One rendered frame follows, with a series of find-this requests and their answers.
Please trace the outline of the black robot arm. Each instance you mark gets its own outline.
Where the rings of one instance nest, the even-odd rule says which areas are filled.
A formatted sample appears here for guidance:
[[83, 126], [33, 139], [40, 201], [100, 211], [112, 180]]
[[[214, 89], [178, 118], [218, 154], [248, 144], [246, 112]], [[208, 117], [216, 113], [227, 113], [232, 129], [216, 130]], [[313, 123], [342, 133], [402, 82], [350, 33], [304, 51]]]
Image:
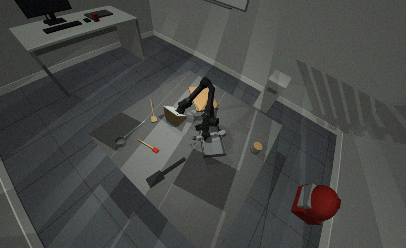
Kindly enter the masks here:
[[[178, 103], [178, 108], [175, 110], [179, 114], [184, 114], [185, 109], [189, 108], [191, 105], [193, 105], [193, 100], [200, 94], [200, 92], [205, 89], [209, 88], [209, 94], [208, 94], [208, 100], [207, 100], [207, 105], [205, 106], [204, 114], [201, 116], [203, 117], [203, 123], [204, 124], [210, 124], [212, 126], [217, 127], [219, 124], [219, 118], [216, 118], [214, 115], [214, 94], [215, 94], [215, 87], [211, 83], [211, 80], [209, 80], [207, 77], [203, 77], [199, 86], [190, 94], [189, 97], [185, 98], [184, 100], [180, 101]], [[207, 114], [207, 115], [206, 115]], [[203, 130], [204, 126], [202, 126], [202, 123], [199, 125], [195, 126], [196, 130]]]

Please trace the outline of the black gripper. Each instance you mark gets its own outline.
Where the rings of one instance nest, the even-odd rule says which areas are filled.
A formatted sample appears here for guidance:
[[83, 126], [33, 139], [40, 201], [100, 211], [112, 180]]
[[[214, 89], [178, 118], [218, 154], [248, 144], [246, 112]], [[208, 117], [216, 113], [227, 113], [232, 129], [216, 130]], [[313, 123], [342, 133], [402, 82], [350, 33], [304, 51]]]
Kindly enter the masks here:
[[204, 129], [202, 130], [203, 131], [202, 137], [204, 137], [204, 141], [206, 141], [207, 138], [210, 137], [210, 133], [208, 132], [210, 124], [204, 124], [202, 122], [202, 126], [204, 126]]

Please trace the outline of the grey long-handled pan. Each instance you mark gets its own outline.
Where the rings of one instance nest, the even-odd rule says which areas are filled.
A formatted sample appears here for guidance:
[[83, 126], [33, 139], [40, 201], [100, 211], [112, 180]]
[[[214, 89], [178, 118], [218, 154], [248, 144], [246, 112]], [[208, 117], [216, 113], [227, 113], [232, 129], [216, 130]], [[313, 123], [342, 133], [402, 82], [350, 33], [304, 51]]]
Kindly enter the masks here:
[[[143, 121], [142, 123], [144, 123], [145, 121]], [[141, 124], [142, 124], [141, 123]], [[141, 125], [140, 124], [140, 125]], [[140, 125], [138, 125], [136, 128], [138, 128]], [[136, 129], [135, 128], [135, 129]], [[132, 133], [135, 129], [133, 129], [130, 133]], [[130, 134], [130, 133], [128, 133], [128, 134]], [[127, 134], [127, 135], [128, 135]], [[119, 147], [121, 147], [121, 146], [124, 146], [125, 144], [126, 144], [126, 140], [125, 140], [125, 137], [127, 136], [127, 135], [125, 135], [124, 137], [118, 137], [116, 140], [115, 140], [115, 142], [116, 142], [116, 145], [117, 146], [119, 146]]]

